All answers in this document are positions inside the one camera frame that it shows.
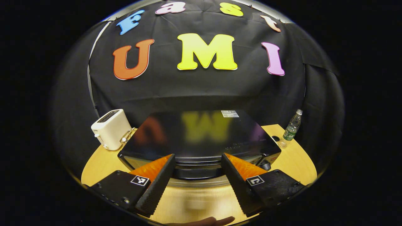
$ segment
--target toaster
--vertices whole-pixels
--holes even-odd
[[[111,110],[91,126],[95,137],[108,150],[117,150],[125,142],[124,137],[131,132],[131,126],[123,109]]]

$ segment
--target hand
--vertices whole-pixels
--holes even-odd
[[[203,220],[188,222],[188,223],[169,223],[168,226],[223,226],[234,221],[234,217],[224,218],[222,220],[216,220],[215,217],[208,217]]]

